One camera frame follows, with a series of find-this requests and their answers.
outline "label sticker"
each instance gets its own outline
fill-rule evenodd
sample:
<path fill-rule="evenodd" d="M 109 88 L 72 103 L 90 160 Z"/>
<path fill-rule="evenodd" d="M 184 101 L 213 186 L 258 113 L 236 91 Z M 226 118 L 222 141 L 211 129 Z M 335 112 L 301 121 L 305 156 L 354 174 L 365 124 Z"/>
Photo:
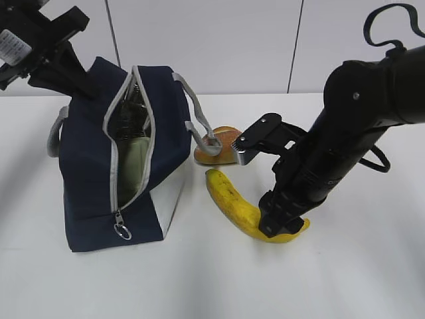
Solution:
<path fill-rule="evenodd" d="M 0 33 L 0 59 L 10 66 L 19 64 L 33 49 L 11 31 Z"/>

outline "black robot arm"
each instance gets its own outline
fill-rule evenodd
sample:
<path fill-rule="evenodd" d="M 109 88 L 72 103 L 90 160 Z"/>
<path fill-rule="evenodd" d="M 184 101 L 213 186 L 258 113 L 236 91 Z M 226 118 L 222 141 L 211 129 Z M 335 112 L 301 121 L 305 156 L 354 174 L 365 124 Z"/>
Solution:
<path fill-rule="evenodd" d="M 394 3 L 377 9 L 366 21 L 365 38 L 371 45 L 395 48 L 380 62 L 350 60 L 337 68 L 325 85 L 325 107 L 309 132 L 282 122 L 278 114 L 266 114 L 233 143 L 242 165 L 258 152 L 280 156 L 272 168 L 276 185 L 259 203 L 259 229 L 266 236 L 297 233 L 303 226 L 300 216 L 321 205 L 357 163 L 387 172 L 390 162 L 375 146 L 377 140 L 392 126 L 425 122 L 425 46 L 408 51 L 398 40 L 374 44 L 370 37 L 375 17 L 397 6 L 408 11 L 413 31 L 425 37 L 413 6 Z M 381 164 L 363 159 L 369 150 Z"/>

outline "banana peel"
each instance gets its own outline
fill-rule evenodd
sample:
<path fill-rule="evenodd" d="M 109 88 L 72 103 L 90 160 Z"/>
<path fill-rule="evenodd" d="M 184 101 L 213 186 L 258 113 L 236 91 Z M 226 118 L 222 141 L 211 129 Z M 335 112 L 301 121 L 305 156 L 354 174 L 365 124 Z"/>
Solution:
<path fill-rule="evenodd" d="M 247 202 L 234 188 L 232 182 L 223 172 L 210 169 L 206 173 L 207 189 L 221 211 L 241 231 L 267 243 L 287 243 L 297 238 L 310 226 L 310 220 L 304 219 L 304 226 L 294 235 L 281 234 L 268 238 L 258 229 L 261 212 L 258 207 Z"/>

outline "gray zipper trim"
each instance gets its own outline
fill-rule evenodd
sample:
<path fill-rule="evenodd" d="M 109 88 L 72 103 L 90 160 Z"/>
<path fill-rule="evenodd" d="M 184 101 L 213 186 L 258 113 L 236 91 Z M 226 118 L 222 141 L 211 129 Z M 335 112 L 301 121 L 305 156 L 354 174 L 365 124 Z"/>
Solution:
<path fill-rule="evenodd" d="M 108 124 L 110 121 L 110 118 L 112 116 L 112 113 L 114 112 L 116 106 L 118 105 L 119 101 L 124 97 L 124 94 L 126 93 L 126 90 L 128 89 L 129 85 L 131 84 L 131 81 L 135 77 L 135 80 L 137 84 L 140 87 L 140 93 L 143 96 L 143 100 L 146 105 L 147 113 L 149 115 L 149 121 L 151 124 L 151 137 L 149 141 L 149 146 L 147 149 L 147 156 L 145 160 L 145 165 L 143 169 L 143 177 L 142 181 L 140 183 L 139 191 L 134 195 L 134 197 L 126 203 L 123 207 L 118 207 L 118 146 L 115 140 L 109 135 L 108 133 Z M 109 137 L 112 143 L 112 150 L 111 150 L 111 170 L 110 170 L 110 201 L 111 201 L 111 213 L 115 213 L 117 211 L 121 211 L 122 209 L 125 209 L 129 205 L 131 205 L 139 196 L 142 194 L 147 184 L 149 183 L 149 177 L 151 172 L 151 160 L 153 155 L 153 150 L 155 148 L 155 118 L 153 116 L 152 107 L 149 101 L 149 98 L 147 97 L 147 93 L 145 90 L 145 87 L 143 86 L 143 82 L 141 81 L 141 77 L 139 74 L 138 67 L 133 67 L 132 73 L 127 75 L 127 78 L 124 80 L 124 83 L 122 84 L 120 90 L 116 94 L 114 100 L 110 104 L 108 111 L 106 112 L 104 116 L 104 123 L 102 126 L 102 129 Z"/>
<path fill-rule="evenodd" d="M 147 156 L 145 159 L 145 166 L 143 169 L 143 177 L 140 183 L 139 191 L 134 195 L 134 197 L 126 203 L 122 209 L 125 209 L 129 205 L 131 205 L 146 189 L 147 184 L 149 183 L 149 178 L 151 176 L 151 161 L 152 161 L 152 155 L 153 150 L 155 149 L 155 117 L 153 116 L 153 110 L 151 107 L 151 102 L 149 101 L 149 98 L 147 97 L 145 86 L 143 85 L 143 82 L 140 77 L 139 68 L 137 66 L 133 66 L 132 74 L 135 76 L 135 80 L 140 88 L 140 93 L 143 96 L 143 101 L 145 102 L 147 113 L 149 115 L 149 121 L 151 124 L 151 137 L 149 140 L 149 146 L 147 148 Z"/>
<path fill-rule="evenodd" d="M 118 210 L 118 192 L 117 192 L 117 184 L 118 184 L 118 146 L 115 140 L 108 133 L 108 124 L 111 119 L 112 113 L 115 110 L 115 107 L 118 105 L 120 100 L 123 98 L 126 90 L 131 82 L 131 74 L 128 74 L 124 83 L 122 84 L 120 90 L 115 95 L 115 98 L 112 100 L 109 105 L 108 111 L 104 116 L 103 123 L 103 131 L 107 137 L 111 140 L 112 150 L 111 150 L 111 170 L 110 170 L 110 201 L 111 201 L 111 213 L 115 213 Z"/>

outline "white wall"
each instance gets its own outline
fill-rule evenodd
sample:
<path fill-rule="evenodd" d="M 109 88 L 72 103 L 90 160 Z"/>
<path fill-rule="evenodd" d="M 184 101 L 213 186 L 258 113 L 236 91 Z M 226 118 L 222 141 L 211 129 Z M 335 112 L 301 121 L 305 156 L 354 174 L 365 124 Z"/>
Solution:
<path fill-rule="evenodd" d="M 381 60 L 390 48 L 369 46 L 363 25 L 369 13 L 396 1 L 305 0 L 299 30 L 290 92 L 322 92 L 327 77 L 344 60 Z M 413 4 L 425 30 L 425 1 L 397 1 Z M 372 39 L 381 42 L 400 39 L 409 49 L 425 45 L 425 39 L 410 30 L 408 13 L 392 8 L 381 13 L 372 28 Z"/>
<path fill-rule="evenodd" d="M 169 65 L 197 93 L 287 92 L 301 3 L 290 92 L 321 92 L 344 60 L 380 60 L 386 48 L 370 47 L 363 23 L 385 0 L 108 0 L 124 69 L 133 64 Z M 425 29 L 425 1 L 418 8 Z M 84 67 L 100 55 L 117 63 L 105 0 L 50 0 L 42 9 L 55 18 L 77 5 L 90 17 L 72 43 Z M 403 9 L 378 17 L 373 38 L 400 38 L 425 45 L 410 30 Z M 18 80 L 1 95 L 53 95 Z"/>
<path fill-rule="evenodd" d="M 109 0 L 125 69 L 169 65 L 197 93 L 286 92 L 301 0 Z"/>

